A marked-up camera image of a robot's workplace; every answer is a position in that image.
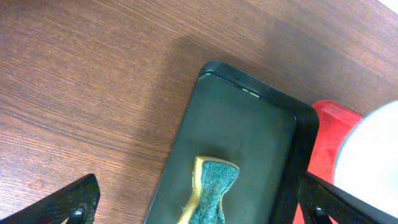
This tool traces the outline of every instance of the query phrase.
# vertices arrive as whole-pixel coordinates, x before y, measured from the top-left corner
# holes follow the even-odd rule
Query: white object
[[[340,149],[335,185],[398,218],[398,101],[366,117]]]

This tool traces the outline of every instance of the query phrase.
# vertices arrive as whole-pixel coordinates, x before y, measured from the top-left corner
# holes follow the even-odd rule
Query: red tray
[[[363,117],[330,100],[318,101],[312,106],[319,115],[320,126],[308,171],[333,184],[340,146]],[[304,224],[300,206],[297,208],[293,223]]]

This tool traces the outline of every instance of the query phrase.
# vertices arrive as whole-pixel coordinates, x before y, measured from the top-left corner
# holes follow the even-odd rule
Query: brown wood grain
[[[201,66],[312,104],[398,99],[398,15],[374,0],[1,1],[0,219],[96,174],[96,223],[142,223]]]

